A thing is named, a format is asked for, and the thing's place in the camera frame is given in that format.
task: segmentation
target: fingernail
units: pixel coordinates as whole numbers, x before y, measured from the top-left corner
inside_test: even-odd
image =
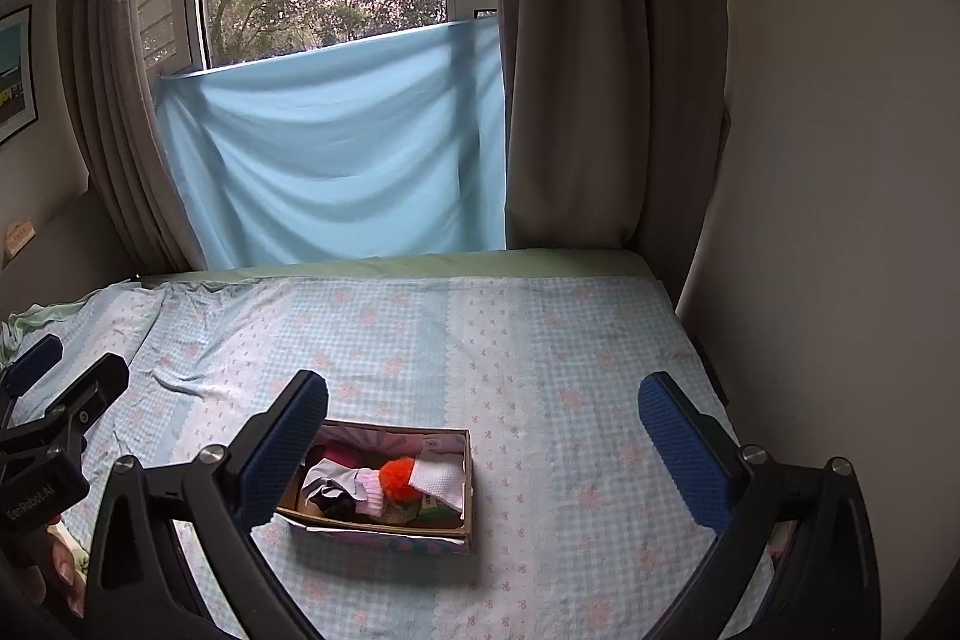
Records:
[[[62,561],[60,564],[56,565],[56,574],[59,575],[61,577],[61,581],[68,586],[73,585],[73,565],[69,562]]]

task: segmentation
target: orange pom-pom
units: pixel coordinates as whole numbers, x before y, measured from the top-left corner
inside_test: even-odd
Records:
[[[384,496],[392,501],[414,501],[424,496],[410,485],[414,471],[414,459],[410,456],[395,458],[380,468],[380,487]]]

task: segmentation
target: plaid pattern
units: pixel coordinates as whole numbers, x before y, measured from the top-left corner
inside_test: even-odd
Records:
[[[65,517],[82,544],[120,453],[152,465],[229,442],[301,368],[328,379],[330,417],[470,429],[470,555],[366,548],[277,516],[253,530],[282,584],[331,636],[635,638],[712,542],[637,417],[638,383],[665,369],[728,426],[652,279],[112,287],[48,330],[67,336],[69,356],[109,344],[132,360],[131,390],[89,438],[91,496]],[[71,377],[56,371],[31,392],[37,410]],[[211,613],[242,636],[192,531],[181,530]],[[749,622],[770,576],[762,562],[728,632]]]

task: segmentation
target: textured blue pad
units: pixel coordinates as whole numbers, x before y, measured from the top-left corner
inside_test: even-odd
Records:
[[[233,517],[242,530],[249,531],[270,521],[326,418],[326,381],[320,375],[310,374],[312,377],[301,386],[237,476]]]
[[[23,396],[41,377],[64,357],[61,340],[48,333],[37,344],[13,362],[3,375],[3,390],[11,398]]]
[[[637,405],[640,422],[693,519],[702,527],[722,533],[731,519],[726,471],[656,375],[640,383]]]

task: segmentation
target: hand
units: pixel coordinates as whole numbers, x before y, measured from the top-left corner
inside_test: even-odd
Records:
[[[48,525],[59,524],[59,520],[61,517],[58,515]],[[61,581],[67,585],[66,605],[74,615],[83,618],[83,595],[85,595],[86,586],[83,578],[77,574],[73,554],[56,535],[47,533],[47,541],[50,543],[50,558],[54,570]],[[26,570],[19,570],[17,578],[20,581],[20,587],[31,602],[35,605],[43,602],[47,596],[47,584],[40,574],[40,568],[29,567]]]

